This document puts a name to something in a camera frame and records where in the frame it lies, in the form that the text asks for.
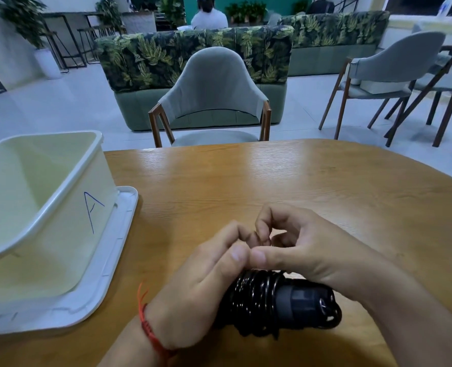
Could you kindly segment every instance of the black shirt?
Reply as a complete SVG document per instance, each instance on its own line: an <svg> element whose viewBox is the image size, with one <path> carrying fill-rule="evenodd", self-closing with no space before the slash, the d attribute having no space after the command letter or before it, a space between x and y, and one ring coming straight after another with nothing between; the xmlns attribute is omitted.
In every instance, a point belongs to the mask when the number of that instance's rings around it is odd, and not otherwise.
<svg viewBox="0 0 452 367"><path fill-rule="evenodd" d="M326 12L333 13L335 11L335 4L331 1L317 0L308 7L306 14L324 14Z"/></svg>

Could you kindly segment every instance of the bracelet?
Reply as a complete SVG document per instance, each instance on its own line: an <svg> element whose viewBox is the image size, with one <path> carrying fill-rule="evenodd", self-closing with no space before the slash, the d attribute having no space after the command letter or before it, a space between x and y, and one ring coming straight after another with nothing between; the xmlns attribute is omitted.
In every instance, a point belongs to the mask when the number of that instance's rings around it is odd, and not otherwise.
<svg viewBox="0 0 452 367"><path fill-rule="evenodd" d="M160 358L163 360L163 363L166 365L168 362L168 359L173 357L177 354L175 350L168 350L166 349L158 340L155 333L153 332L153 329L149 325L148 321L146 321L146 317L144 315L144 310L146 309L147 303L141 306L141 302L143 301L144 296L148 293L144 292L143 296L139 297L139 294L141 292L141 285L139 285L139 288L137 290L137 299L138 299L138 311L139 311L139 319L141 321L141 327L143 328L143 331L146 335L146 337L149 339L149 342L151 343L153 349L158 353Z"/></svg>

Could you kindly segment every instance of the finger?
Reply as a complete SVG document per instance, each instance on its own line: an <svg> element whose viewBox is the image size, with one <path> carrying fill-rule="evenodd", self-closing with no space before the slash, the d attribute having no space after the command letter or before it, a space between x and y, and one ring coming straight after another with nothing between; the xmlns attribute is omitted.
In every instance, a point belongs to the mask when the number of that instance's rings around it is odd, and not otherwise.
<svg viewBox="0 0 452 367"><path fill-rule="evenodd" d="M219 303L221 301L228 287L247 264L249 251L250 249L245 242L236 242L199 284L200 291L211 302Z"/></svg>
<svg viewBox="0 0 452 367"><path fill-rule="evenodd" d="M258 236L254 231L237 221L232 221L209 241L204 242L203 247L209 258L217 262L231 245L238 240L246 242L250 247L258 246L259 242Z"/></svg>
<svg viewBox="0 0 452 367"><path fill-rule="evenodd" d="M300 209L288 204L264 205L255 222L260 241L269 240L272 228L299 234L300 228L308 222L309 212L308 209Z"/></svg>
<svg viewBox="0 0 452 367"><path fill-rule="evenodd" d="M270 240L271 246L275 247L293 247L296 245L298 236L290 232L284 232L274 235Z"/></svg>
<svg viewBox="0 0 452 367"><path fill-rule="evenodd" d="M303 255L299 251L299 247L260 246L252 248L248 266L270 271L295 271L299 273L303 267Z"/></svg>

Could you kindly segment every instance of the flower pot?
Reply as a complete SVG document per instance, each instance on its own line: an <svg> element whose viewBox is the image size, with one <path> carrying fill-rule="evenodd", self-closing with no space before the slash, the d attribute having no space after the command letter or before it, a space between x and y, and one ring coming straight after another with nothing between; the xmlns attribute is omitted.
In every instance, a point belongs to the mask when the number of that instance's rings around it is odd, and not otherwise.
<svg viewBox="0 0 452 367"><path fill-rule="evenodd" d="M34 56L46 78L54 80L62 77L50 49L37 49L34 51Z"/></svg>

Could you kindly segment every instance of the sofa base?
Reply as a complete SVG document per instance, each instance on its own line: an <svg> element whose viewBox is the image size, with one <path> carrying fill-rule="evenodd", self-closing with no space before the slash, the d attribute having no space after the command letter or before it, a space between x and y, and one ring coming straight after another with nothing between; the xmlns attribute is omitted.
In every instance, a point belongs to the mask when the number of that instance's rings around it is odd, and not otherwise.
<svg viewBox="0 0 452 367"><path fill-rule="evenodd" d="M269 98L272 108L271 123L278 124L284 112L287 84L259 84L260 90ZM149 89L134 92L114 93L125 124L133 131L151 130L148 112L169 89ZM203 110L177 118L172 129L197 129L219 126L260 125L258 119L248 113L235 110Z"/></svg>
<svg viewBox="0 0 452 367"><path fill-rule="evenodd" d="M292 49L288 76L339 73L347 59L374 55L375 45L321 46Z"/></svg>

